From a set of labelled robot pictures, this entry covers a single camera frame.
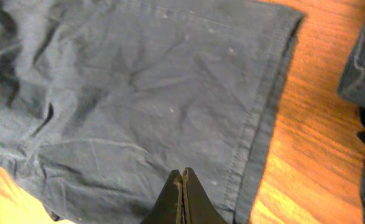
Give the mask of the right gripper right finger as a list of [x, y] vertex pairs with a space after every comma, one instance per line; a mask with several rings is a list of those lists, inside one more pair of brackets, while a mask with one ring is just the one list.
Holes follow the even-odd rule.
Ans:
[[227, 224], [217, 212], [194, 170], [187, 167], [182, 176], [183, 209], [187, 224]]

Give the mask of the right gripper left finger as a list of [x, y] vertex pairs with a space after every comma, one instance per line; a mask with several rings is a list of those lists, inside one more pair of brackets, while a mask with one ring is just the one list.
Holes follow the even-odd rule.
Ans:
[[152, 210], [141, 224], [181, 224], [182, 215], [182, 176], [179, 170], [169, 174]]

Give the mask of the navy blue shorts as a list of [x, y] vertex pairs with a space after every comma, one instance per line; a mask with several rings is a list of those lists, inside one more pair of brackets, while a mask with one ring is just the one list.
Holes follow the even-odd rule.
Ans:
[[0, 166], [77, 223], [138, 223], [191, 167], [245, 223], [302, 18], [258, 1], [0, 1]]

